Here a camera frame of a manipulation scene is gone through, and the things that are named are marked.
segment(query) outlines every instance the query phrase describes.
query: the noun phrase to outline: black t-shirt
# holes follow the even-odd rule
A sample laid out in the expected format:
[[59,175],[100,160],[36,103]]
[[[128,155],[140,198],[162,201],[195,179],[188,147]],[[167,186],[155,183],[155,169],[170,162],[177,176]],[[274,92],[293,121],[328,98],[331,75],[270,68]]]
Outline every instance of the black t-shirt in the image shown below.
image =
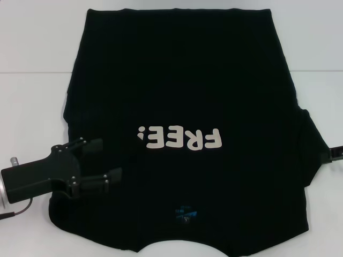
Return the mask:
[[50,218],[139,251],[189,240],[250,255],[308,230],[304,187],[329,149],[296,99],[270,10],[89,10],[68,89],[69,137],[103,138],[110,194]]

